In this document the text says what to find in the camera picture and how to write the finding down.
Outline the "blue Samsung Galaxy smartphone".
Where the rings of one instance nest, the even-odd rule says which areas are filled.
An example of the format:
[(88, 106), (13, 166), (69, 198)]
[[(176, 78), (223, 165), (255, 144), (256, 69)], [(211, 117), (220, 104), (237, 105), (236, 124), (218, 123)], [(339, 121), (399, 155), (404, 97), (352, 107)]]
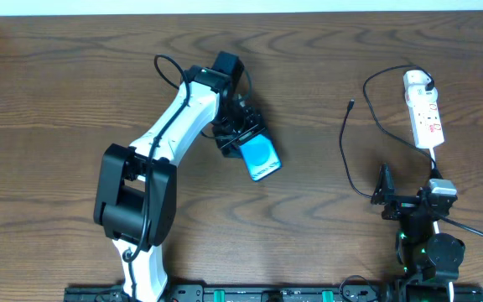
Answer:
[(260, 181), (282, 168), (270, 138), (258, 134), (240, 146), (241, 156), (253, 181)]

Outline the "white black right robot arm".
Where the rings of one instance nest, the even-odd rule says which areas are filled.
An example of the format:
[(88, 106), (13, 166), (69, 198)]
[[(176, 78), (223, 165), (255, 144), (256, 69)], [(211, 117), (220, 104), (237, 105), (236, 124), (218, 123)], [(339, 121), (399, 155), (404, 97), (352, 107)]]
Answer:
[(416, 195), (398, 195), (389, 166), (381, 166), (371, 203), (384, 206), (382, 219), (399, 222), (398, 255), (408, 279), (445, 286), (459, 277), (465, 244), (434, 227), (457, 199), (454, 184), (435, 171)]

